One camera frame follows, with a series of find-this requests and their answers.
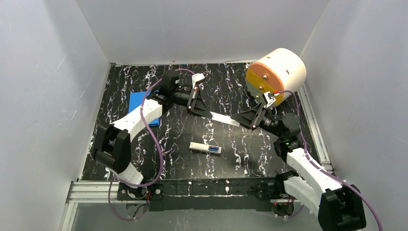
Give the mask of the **white round drawer cabinet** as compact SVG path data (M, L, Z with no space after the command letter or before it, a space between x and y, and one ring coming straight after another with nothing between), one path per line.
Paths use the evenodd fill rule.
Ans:
M258 103L267 104L264 93L297 91L305 82L306 66L302 59L286 48L277 48L251 63L245 83Z

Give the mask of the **blue flat box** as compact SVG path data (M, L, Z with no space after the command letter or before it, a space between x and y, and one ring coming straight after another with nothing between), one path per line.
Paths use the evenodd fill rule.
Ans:
M136 109L137 107L139 107L141 105L143 96L145 95L145 91L142 92L132 92L130 94L130 98L129 98L129 105L128 105L128 113L131 113L134 109ZM161 125L161 120L160 118L157 118L155 120L152 120L149 123L150 127L158 127Z

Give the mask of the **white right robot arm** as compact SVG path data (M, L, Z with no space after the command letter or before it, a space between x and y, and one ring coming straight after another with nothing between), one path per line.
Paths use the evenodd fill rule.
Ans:
M304 152L306 144L301 137L298 115L269 116L266 108L258 104L232 115L231 119L245 128L261 128L278 137L274 142L275 152L292 170L275 177L274 192L298 199L316 215L322 230L357 231L367 226L358 188L342 185Z

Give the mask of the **white remote control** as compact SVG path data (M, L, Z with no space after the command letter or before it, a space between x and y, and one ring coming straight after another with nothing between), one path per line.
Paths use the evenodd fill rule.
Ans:
M212 154L221 154L221 152L222 152L221 147L218 146L219 147L219 152L216 153L216 152L211 152L211 151L208 150L210 146L211 145L208 145L208 144L190 142L189 149L195 150L195 151L200 151L200 152L212 153Z

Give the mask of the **white remote battery cover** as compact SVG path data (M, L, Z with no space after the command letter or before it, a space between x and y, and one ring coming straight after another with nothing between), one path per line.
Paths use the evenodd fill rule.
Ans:
M233 119L231 119L230 116L221 115L221 114L218 114L218 113L215 113L215 112L211 112L211 114L212 114L212 120L214 120L214 121L218 121L218 122L228 124L228 125L232 125L232 126L236 126L236 127L240 126L240 123L233 120Z

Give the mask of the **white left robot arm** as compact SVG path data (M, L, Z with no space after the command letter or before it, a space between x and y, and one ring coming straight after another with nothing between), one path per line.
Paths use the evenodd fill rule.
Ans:
M194 74L191 77L191 85L180 86L178 70L164 72L162 77L148 88L140 106L109 125L98 125L91 157L114 173L121 183L131 188L155 184L163 172L164 158L163 150L149 123L160 118L175 104L184 106L190 115L212 118L198 86L204 79L203 73ZM152 137L160 159L159 171L148 183L143 183L143 175L131 162L131 143L144 129L147 129Z

